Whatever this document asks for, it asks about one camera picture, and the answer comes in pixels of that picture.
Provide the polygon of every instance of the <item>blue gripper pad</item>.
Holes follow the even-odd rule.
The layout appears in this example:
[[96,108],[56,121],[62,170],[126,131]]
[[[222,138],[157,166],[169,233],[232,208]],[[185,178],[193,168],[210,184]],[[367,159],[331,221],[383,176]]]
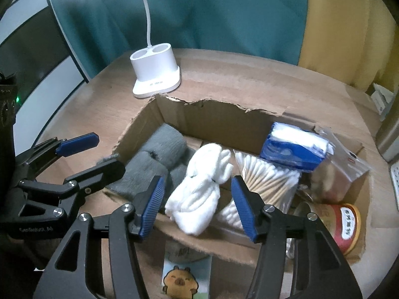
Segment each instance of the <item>blue gripper pad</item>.
[[75,137],[71,140],[62,142],[60,146],[55,150],[57,156],[68,157],[84,150],[89,150],[96,147],[100,142],[100,138],[95,133],[85,134],[79,137]]

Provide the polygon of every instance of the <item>gray sock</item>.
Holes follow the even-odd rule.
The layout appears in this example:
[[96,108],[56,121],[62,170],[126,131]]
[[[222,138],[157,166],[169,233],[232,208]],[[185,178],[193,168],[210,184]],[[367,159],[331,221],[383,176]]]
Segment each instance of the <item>gray sock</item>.
[[170,170],[168,179],[166,180],[165,195],[161,203],[160,212],[164,212],[166,201],[169,199],[170,195],[177,188],[177,186],[182,183],[184,177],[186,176],[187,164],[195,152],[196,151],[192,148],[187,147],[177,165]]
[[134,196],[146,191],[155,175],[168,176],[168,170],[161,163],[151,158],[147,152],[138,152],[126,165],[123,177],[111,183],[107,188],[132,201]]
[[179,162],[183,163],[185,166],[188,165],[188,162],[190,162],[191,158],[193,157],[194,153],[196,152],[195,149],[192,149],[190,147],[187,147],[186,150],[184,151],[182,158],[180,159]]
[[109,155],[109,156],[106,156],[105,158],[102,158],[101,160],[98,160],[97,165],[98,165],[98,164],[101,164],[101,163],[104,163],[104,162],[106,162],[107,160],[110,160],[110,159],[113,159],[113,158],[118,159],[118,157],[119,157],[119,154],[118,154],[118,153],[111,154],[111,155]]
[[141,146],[140,151],[148,152],[153,159],[171,170],[186,149],[183,135],[168,124],[162,124]]

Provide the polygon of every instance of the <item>white cotton towel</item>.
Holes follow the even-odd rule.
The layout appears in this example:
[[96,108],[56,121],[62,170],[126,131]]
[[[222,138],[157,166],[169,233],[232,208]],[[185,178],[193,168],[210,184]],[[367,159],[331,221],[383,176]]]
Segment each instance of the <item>white cotton towel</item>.
[[220,197],[219,184],[233,170],[231,152],[217,144],[201,147],[191,158],[183,182],[165,205],[165,214],[189,235],[200,235],[209,225]]

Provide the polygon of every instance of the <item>yellow curtain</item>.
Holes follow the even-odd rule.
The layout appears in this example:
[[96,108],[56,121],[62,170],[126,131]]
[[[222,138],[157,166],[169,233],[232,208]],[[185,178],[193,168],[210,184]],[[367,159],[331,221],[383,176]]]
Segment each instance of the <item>yellow curtain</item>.
[[309,0],[299,66],[364,91],[374,81],[392,90],[396,27],[382,0]]

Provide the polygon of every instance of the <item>plastic bag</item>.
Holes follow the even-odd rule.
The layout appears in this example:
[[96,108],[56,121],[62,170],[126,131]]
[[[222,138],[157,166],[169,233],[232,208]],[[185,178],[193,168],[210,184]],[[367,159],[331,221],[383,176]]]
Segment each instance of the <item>plastic bag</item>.
[[319,128],[316,132],[330,142],[334,154],[311,173],[310,189],[301,192],[312,202],[339,203],[352,183],[369,171],[370,166],[348,150],[330,130]]
[[[238,172],[248,190],[258,193],[265,204],[287,213],[297,190],[300,171],[282,168],[254,155],[234,150]],[[243,229],[234,200],[224,207],[216,219],[236,229]]]
[[260,158],[311,172],[330,151],[325,138],[296,126],[275,122],[262,146]]

